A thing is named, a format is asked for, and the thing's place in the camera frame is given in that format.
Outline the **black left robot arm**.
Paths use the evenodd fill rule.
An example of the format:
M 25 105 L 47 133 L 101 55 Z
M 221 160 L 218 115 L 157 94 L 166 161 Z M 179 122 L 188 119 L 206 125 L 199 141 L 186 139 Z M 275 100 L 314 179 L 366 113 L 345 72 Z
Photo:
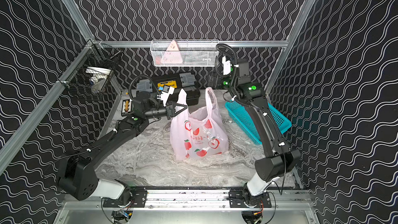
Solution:
M 175 90 L 173 87 L 158 87 L 151 78 L 148 80 L 152 84 L 149 92 L 129 92 L 127 115 L 116 122 L 112 131 L 86 148 L 65 153 L 56 161 L 56 184 L 60 189 L 79 201 L 100 197 L 116 200 L 121 206 L 130 204 L 130 187 L 118 180 L 99 179 L 96 168 L 121 145 L 143 133 L 151 123 L 163 117 L 176 117 L 188 108 L 186 104 L 169 101 Z

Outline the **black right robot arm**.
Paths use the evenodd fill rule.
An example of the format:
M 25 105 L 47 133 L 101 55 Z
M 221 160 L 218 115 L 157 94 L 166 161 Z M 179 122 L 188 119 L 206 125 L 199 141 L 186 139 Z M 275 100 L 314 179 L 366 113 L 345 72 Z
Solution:
M 291 172 L 301 157 L 297 149 L 291 148 L 273 118 L 266 93 L 261 83 L 253 82 L 248 59 L 240 59 L 227 44 L 216 45 L 219 57 L 231 64 L 224 66 L 227 73 L 220 72 L 219 58 L 215 59 L 215 72 L 209 79 L 213 89 L 226 89 L 231 101 L 243 106 L 259 135 L 265 157 L 255 162 L 256 172 L 243 188 L 246 202 L 258 200 L 272 181 Z

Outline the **pink plastic bag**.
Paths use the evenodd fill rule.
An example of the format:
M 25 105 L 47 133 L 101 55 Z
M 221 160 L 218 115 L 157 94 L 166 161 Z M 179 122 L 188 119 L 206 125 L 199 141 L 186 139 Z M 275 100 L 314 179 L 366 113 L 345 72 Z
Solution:
M 177 103 L 185 104 L 184 90 L 178 95 Z M 205 90 L 205 106 L 188 113 L 185 117 L 172 118 L 170 142 L 179 161 L 219 155 L 229 150 L 229 139 L 224 127 L 215 92 L 211 87 Z

